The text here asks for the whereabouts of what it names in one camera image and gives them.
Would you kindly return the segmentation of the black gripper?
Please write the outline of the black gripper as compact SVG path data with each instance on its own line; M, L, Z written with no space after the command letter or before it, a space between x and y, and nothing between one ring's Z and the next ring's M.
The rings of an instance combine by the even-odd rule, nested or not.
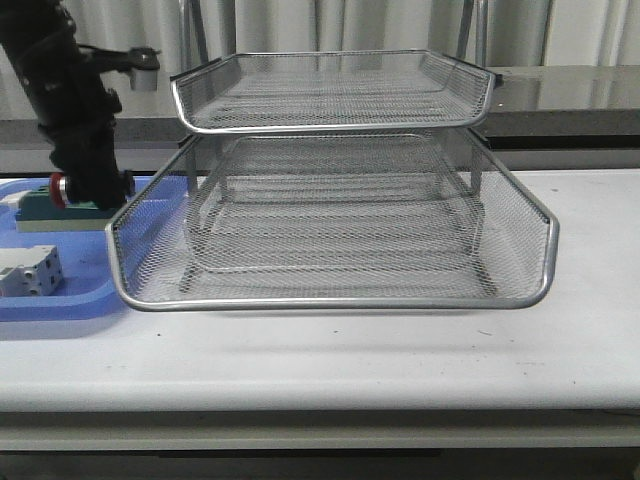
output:
M121 110L114 90L88 88L66 98L55 95L39 124L53 145L50 160L57 172L87 188L102 209L126 202L114 153L114 115Z

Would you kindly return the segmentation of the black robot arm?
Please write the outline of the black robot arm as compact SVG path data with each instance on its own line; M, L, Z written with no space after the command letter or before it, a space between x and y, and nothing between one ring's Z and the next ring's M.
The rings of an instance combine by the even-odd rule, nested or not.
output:
M126 201L114 154L119 98L86 67L75 23L59 1L3 1L1 46L71 182L70 199L102 209Z

